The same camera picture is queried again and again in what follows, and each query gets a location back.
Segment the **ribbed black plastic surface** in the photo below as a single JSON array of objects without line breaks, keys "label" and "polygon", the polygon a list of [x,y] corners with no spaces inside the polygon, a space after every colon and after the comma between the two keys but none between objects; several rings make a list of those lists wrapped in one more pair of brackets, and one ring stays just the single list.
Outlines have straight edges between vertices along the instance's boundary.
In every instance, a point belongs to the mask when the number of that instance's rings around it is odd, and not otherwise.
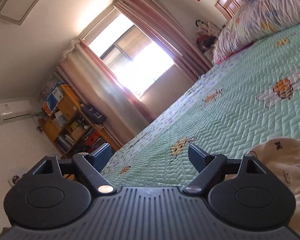
[{"label": "ribbed black plastic surface", "polygon": [[288,228],[247,232],[219,221],[204,200],[177,187],[123,187],[97,198],[79,220],[63,228],[32,231],[14,227],[1,240],[297,240]]}]

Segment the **triangular opening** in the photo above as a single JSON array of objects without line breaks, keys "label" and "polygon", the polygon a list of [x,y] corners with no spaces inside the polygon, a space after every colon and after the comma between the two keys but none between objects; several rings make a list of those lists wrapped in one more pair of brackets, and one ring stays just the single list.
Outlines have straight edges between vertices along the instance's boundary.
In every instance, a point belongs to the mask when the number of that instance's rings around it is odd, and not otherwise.
[{"label": "triangular opening", "polygon": [[53,173],[52,161],[45,161],[35,172],[34,175]]},{"label": "triangular opening", "polygon": [[252,174],[265,174],[265,172],[253,160],[248,160],[247,173]]}]

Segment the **metal screw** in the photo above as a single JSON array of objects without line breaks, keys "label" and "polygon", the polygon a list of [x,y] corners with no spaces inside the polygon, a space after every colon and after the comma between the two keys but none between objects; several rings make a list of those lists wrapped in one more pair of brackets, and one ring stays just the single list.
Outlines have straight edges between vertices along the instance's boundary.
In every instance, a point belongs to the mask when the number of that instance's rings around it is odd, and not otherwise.
[{"label": "metal screw", "polygon": [[197,194],[201,191],[201,188],[198,186],[189,186],[186,187],[186,192],[188,192],[189,194]]},{"label": "metal screw", "polygon": [[98,191],[100,193],[107,194],[107,193],[113,192],[114,191],[114,187],[112,187],[110,185],[102,185],[102,186],[98,187]]}]

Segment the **square ceiling lamp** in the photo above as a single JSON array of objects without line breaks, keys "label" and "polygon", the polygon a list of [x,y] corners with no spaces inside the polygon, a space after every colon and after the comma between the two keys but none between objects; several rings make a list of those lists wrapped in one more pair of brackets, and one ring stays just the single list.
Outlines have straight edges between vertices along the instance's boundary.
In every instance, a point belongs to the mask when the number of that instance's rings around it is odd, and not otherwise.
[{"label": "square ceiling lamp", "polygon": [[21,25],[39,0],[2,0],[0,20]]}]

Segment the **light green quilted bedspread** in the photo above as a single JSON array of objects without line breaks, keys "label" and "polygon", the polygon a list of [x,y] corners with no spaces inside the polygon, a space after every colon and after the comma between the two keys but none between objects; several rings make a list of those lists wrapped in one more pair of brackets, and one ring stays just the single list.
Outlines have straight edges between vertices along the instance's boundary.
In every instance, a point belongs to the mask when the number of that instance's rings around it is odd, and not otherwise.
[{"label": "light green quilted bedspread", "polygon": [[242,158],[274,137],[300,139],[300,25],[214,68],[111,158],[106,179],[116,186],[185,186],[198,175],[188,160],[191,142]]}]

